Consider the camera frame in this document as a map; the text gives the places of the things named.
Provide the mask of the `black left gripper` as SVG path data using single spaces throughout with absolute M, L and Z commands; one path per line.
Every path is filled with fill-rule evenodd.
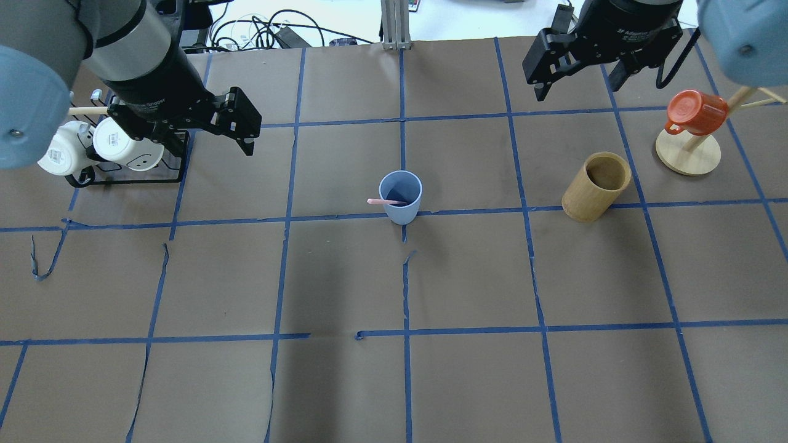
M 195 99 L 179 110 L 159 110 L 143 117 L 130 104 L 112 103 L 108 116 L 134 140 L 147 138 L 154 143 L 188 129 L 199 129 L 234 140 L 246 156 L 254 154 L 254 140 L 259 137 L 262 116 L 240 87 L 229 87 L 222 95 L 209 94 Z

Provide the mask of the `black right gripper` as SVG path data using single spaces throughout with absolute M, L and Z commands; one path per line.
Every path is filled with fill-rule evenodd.
M 526 83 L 542 103 L 550 86 L 588 66 L 616 63 L 609 84 L 618 92 L 644 68 L 661 67 L 681 38 L 681 1 L 586 1 L 559 5 L 552 25 L 534 38 L 521 63 Z

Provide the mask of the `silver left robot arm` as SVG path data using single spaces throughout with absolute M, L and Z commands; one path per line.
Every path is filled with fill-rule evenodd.
M 130 140 L 178 155 L 177 132 L 200 129 L 254 153 L 262 117 L 250 98 L 209 92 L 150 2 L 3 1 L 1 37 L 3 169 L 42 159 L 82 66 L 115 93 L 108 114 Z

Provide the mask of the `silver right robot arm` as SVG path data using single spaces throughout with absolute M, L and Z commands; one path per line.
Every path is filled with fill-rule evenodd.
M 613 92 L 645 68 L 657 70 L 656 87 L 670 84 L 700 38 L 723 74 L 739 85 L 786 84 L 785 1 L 699 1 L 698 25 L 669 72 L 664 65 L 682 37 L 681 1 L 586 1 L 579 14 L 560 4 L 552 24 L 534 38 L 521 63 L 538 101 L 552 85 L 588 66 L 611 63 Z

